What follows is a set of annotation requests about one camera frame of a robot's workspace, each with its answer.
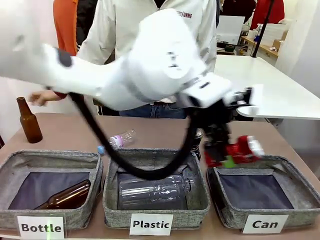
can top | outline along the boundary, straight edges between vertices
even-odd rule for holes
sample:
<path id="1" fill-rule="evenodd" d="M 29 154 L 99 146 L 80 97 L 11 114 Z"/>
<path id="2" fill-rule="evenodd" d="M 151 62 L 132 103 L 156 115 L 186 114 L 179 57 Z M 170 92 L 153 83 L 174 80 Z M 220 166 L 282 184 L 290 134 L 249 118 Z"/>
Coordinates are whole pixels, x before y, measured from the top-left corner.
<path id="1" fill-rule="evenodd" d="M 201 128 L 198 128 L 195 133 L 195 138 L 201 139 L 204 136 L 204 131 Z"/>

paper sign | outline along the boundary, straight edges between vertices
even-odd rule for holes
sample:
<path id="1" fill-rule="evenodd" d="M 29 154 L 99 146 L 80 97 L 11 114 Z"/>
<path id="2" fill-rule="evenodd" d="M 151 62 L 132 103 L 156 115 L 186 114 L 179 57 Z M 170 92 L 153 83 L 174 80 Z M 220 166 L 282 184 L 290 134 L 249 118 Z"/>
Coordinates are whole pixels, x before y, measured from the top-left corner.
<path id="1" fill-rule="evenodd" d="M 288 215 L 249 215 L 243 234 L 279 234 Z"/>
<path id="2" fill-rule="evenodd" d="M 131 214 L 130 235 L 169 236 L 173 214 Z"/>
<path id="3" fill-rule="evenodd" d="M 17 216 L 21 239 L 64 239 L 62 216 Z"/>

black can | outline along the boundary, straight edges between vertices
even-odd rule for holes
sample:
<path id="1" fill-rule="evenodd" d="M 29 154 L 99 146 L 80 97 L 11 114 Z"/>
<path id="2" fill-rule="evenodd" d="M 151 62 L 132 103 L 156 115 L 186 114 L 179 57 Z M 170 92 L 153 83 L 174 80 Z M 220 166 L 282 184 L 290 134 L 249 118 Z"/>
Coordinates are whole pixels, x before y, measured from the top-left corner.
<path id="1" fill-rule="evenodd" d="M 195 153 L 195 155 L 199 161 L 201 159 L 199 145 L 200 145 L 200 142 L 201 142 L 201 139 L 203 136 L 204 136 L 204 131 L 202 129 L 198 128 L 196 130 L 196 134 L 195 134 L 195 137 L 192 141 L 192 147 L 191 147 L 191 151 Z"/>

black pole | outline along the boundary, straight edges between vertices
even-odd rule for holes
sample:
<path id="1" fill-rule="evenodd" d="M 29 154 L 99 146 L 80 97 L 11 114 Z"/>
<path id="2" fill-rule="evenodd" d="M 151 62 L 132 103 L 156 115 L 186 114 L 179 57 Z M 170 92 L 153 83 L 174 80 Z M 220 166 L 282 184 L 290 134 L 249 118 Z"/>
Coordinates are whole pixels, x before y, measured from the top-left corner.
<path id="1" fill-rule="evenodd" d="M 274 6 L 274 3 L 275 3 L 275 0 L 271 0 L 271 1 L 270 1 L 269 10 L 268 10 L 268 13 L 267 13 L 267 15 L 266 15 L 266 17 L 265 17 L 265 19 L 264 19 L 264 23 L 263 23 L 263 26 L 262 26 L 262 29 L 261 29 L 261 33 L 260 33 L 260 36 L 259 36 L 259 40 L 258 40 L 258 42 L 256 43 L 256 46 L 255 46 L 255 49 L 254 49 L 254 52 L 253 52 L 253 55 L 252 55 L 253 58 L 256 58 L 256 57 L 257 57 L 257 52 L 258 52 L 258 50 L 259 50 L 262 37 L 263 37 L 263 35 L 264 35 L 264 33 L 265 33 L 267 24 L 268 24 L 268 22 L 269 22 L 269 17 L 270 17 L 271 11 L 272 11 L 272 7 Z"/>

person's hand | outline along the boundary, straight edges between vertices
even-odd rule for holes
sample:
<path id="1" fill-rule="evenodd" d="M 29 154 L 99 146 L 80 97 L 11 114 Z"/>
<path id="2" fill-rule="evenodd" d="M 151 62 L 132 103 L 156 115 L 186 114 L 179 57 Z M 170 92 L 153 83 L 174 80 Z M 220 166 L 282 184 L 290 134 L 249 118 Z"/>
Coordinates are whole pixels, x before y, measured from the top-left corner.
<path id="1" fill-rule="evenodd" d="M 29 102 L 36 106 L 44 106 L 48 101 L 59 101 L 61 99 L 62 98 L 52 90 L 36 91 L 29 96 Z"/>

